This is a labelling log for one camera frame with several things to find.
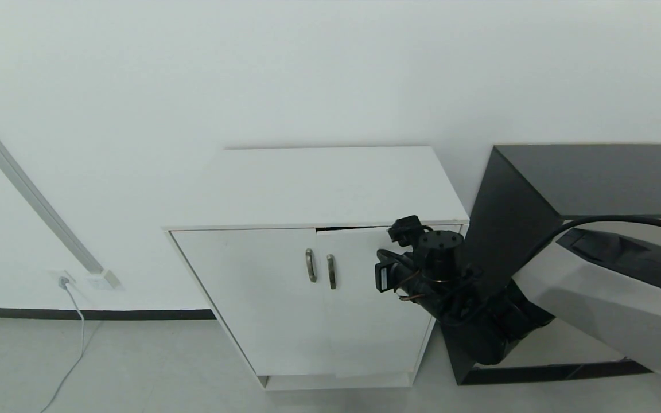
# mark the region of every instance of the gray floor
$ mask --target gray floor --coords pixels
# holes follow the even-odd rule
[[[37,412],[79,352],[79,321],[0,319],[0,413]],[[79,411],[661,411],[654,375],[456,387],[439,332],[411,389],[265,392],[216,321],[87,322],[48,413]]]

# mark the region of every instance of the cabinet base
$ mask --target cabinet base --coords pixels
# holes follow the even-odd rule
[[[411,387],[412,373],[377,374],[338,378],[333,374],[302,376],[259,376],[265,390],[361,389]]]

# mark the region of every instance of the plug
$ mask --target plug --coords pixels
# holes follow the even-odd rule
[[[69,282],[71,282],[71,280],[69,280],[67,277],[60,277],[57,280],[57,285],[58,285],[58,287],[60,287],[63,290],[67,291],[68,288],[65,285],[68,284]]]

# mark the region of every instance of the cable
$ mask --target cable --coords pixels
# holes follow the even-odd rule
[[[569,223],[562,224],[560,227],[556,228],[552,232],[548,233],[543,237],[534,248],[532,248],[529,253],[525,256],[526,260],[519,266],[517,271],[521,270],[527,262],[531,261],[532,258],[535,258],[535,255],[539,254],[554,238],[558,237],[562,232],[566,232],[570,228],[577,227],[578,225],[584,225],[586,223],[594,222],[630,222],[630,223],[640,223],[643,225],[652,225],[653,227],[661,227],[661,220],[651,219],[650,217],[637,217],[631,215],[598,215],[595,217],[585,217],[584,219],[572,220]]]
[[[50,405],[55,401],[55,397],[57,397],[58,392],[60,392],[60,387],[63,387],[63,383],[65,383],[65,380],[70,376],[71,372],[73,371],[74,368],[78,365],[79,361],[83,358],[83,354],[85,353],[85,332],[86,332],[86,319],[83,317],[83,313],[81,312],[81,309],[78,308],[78,304],[76,304],[76,299],[73,298],[73,294],[71,294],[71,291],[68,290],[68,279],[65,277],[60,277],[60,280],[58,281],[58,285],[60,288],[65,290],[66,293],[68,293],[68,296],[71,297],[71,301],[73,301],[73,306],[75,306],[76,311],[78,311],[78,316],[81,317],[81,355],[78,356],[78,359],[76,360],[75,363],[73,363],[73,366],[71,369],[68,370],[68,373],[65,374],[65,377],[60,381],[60,384],[57,385],[57,389],[55,389],[55,394],[53,394],[53,397],[50,398],[50,401],[45,405],[42,410],[40,410],[40,413],[44,413],[45,410],[50,407]]]

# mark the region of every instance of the metal handle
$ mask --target metal handle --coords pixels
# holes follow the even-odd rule
[[[328,254],[328,280],[330,280],[330,289],[336,289],[336,261],[333,254]]]
[[[315,276],[315,269],[313,267],[313,250],[310,248],[305,250],[305,265],[308,267],[308,277],[310,277],[310,282],[316,282],[318,277]]]

